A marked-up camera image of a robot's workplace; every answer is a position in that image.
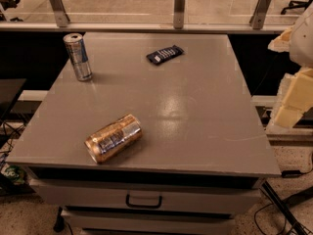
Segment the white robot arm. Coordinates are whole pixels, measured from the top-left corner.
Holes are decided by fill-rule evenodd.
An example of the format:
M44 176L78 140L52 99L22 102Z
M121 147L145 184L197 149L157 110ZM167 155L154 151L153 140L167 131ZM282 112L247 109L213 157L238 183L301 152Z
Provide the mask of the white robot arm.
M286 73L280 82L268 129L293 128L313 107L313 5L270 42L268 49L288 52L300 65L295 74Z

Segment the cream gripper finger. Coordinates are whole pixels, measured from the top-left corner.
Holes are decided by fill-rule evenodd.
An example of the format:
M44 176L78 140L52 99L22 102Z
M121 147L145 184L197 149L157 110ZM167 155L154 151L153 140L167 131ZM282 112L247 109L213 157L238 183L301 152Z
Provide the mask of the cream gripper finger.
M288 52L290 50L291 32L291 27L284 30L278 37L269 43L268 49L279 53Z
M270 126L294 127L313 107L313 70L302 67L297 73L286 73L281 80Z

